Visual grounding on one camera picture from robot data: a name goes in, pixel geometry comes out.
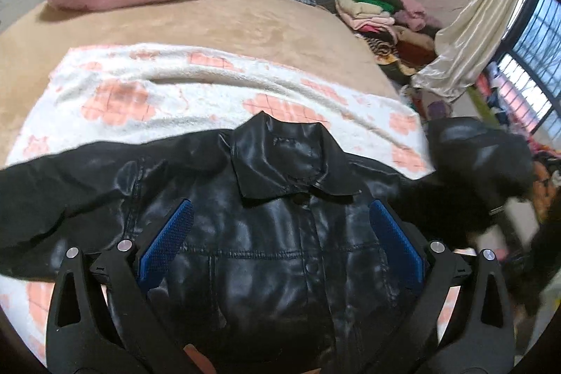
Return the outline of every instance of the cream curtain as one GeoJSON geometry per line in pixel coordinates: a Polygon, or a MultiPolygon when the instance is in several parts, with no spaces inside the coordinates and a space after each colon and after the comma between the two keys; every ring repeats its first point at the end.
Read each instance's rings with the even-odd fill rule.
{"type": "Polygon", "coordinates": [[[436,37],[438,58],[411,79],[447,101],[460,97],[492,58],[518,0],[471,0],[436,37]]]}

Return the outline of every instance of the jacket collar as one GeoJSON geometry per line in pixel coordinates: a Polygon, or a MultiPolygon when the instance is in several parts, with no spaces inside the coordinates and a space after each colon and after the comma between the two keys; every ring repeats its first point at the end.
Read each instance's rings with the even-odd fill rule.
{"type": "Polygon", "coordinates": [[[232,131],[232,164],[243,197],[308,192],[360,193],[346,154],[320,123],[285,123],[260,112],[232,131]]]}

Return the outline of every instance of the jacket's right sleeve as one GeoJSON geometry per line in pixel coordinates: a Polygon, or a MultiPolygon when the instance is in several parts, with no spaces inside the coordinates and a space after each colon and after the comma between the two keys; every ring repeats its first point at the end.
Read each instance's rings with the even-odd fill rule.
{"type": "Polygon", "coordinates": [[[0,273],[53,280],[69,247],[110,247],[127,228],[138,146],[98,142],[0,170],[0,273]]]}

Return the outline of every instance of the black leather jacket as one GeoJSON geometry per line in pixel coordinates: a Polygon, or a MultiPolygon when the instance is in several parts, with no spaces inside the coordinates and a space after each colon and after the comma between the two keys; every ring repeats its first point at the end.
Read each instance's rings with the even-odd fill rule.
{"type": "Polygon", "coordinates": [[[235,130],[18,164],[0,171],[0,272],[52,280],[69,247],[134,238],[188,198],[193,228],[149,293],[178,344],[218,372],[357,372],[409,303],[369,224],[372,200],[454,247],[491,223],[481,181],[499,199],[531,185],[521,138],[456,119],[433,123],[428,140],[442,174],[416,181],[345,154],[321,124],[264,113],[235,130]],[[522,174],[506,179],[505,167],[522,174]]]}

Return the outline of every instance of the mattress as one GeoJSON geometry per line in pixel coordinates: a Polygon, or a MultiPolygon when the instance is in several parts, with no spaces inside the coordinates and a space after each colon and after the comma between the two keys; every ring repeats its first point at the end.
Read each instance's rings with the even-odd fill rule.
{"type": "Polygon", "coordinates": [[[214,48],[398,99],[368,45],[334,15],[293,0],[194,0],[109,12],[40,4],[0,35],[0,161],[69,48],[142,42],[214,48]]]}

